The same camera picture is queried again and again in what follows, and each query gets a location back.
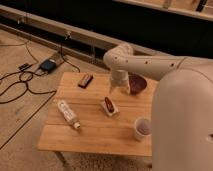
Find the tube cap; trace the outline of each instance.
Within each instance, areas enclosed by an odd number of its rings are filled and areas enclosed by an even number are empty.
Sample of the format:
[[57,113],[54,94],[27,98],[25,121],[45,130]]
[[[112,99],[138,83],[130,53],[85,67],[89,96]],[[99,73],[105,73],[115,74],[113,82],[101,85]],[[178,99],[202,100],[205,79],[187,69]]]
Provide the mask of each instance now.
[[79,129],[81,127],[79,122],[75,122],[73,126],[75,129]]

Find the small cup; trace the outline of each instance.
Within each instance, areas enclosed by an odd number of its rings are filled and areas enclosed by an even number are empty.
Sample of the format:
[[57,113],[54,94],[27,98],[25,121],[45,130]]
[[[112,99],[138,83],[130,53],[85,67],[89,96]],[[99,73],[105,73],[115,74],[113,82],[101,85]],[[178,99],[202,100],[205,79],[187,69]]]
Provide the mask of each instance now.
[[151,122],[148,119],[139,117],[134,123],[135,139],[141,141],[145,136],[151,135]]

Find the small snack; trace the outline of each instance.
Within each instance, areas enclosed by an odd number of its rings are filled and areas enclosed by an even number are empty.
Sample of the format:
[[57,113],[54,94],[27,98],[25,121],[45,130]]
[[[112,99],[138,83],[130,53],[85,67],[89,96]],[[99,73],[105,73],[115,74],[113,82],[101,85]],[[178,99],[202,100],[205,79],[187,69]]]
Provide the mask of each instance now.
[[81,81],[78,83],[78,86],[81,88],[86,88],[88,84],[92,81],[93,75],[85,74]]
[[106,107],[107,107],[108,111],[110,113],[114,112],[115,109],[113,107],[113,104],[112,104],[111,100],[108,97],[105,97],[104,101],[105,101],[105,104],[106,104]]
[[108,116],[113,116],[119,112],[115,103],[112,100],[110,100],[108,97],[104,98],[104,101],[101,102],[101,106],[104,108]]

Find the wall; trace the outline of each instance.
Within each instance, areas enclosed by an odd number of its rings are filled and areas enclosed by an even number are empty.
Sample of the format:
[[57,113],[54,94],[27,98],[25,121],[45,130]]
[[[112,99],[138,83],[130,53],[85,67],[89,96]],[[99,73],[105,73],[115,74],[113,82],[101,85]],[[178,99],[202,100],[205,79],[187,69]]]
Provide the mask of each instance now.
[[174,55],[213,57],[210,21],[109,0],[3,0],[2,4]]

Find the chocolate bar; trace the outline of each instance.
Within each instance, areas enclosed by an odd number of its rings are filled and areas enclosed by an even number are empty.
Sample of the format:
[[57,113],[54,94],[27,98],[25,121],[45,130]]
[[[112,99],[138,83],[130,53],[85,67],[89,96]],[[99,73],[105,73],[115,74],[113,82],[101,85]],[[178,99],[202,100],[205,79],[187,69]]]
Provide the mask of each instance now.
[[106,107],[107,107],[108,111],[110,113],[114,112],[115,109],[113,107],[113,104],[112,104],[111,100],[108,97],[105,97],[104,101],[105,101],[105,104],[106,104]]
[[92,81],[93,75],[85,74],[81,81],[78,83],[78,86],[81,88],[86,88],[88,84]]

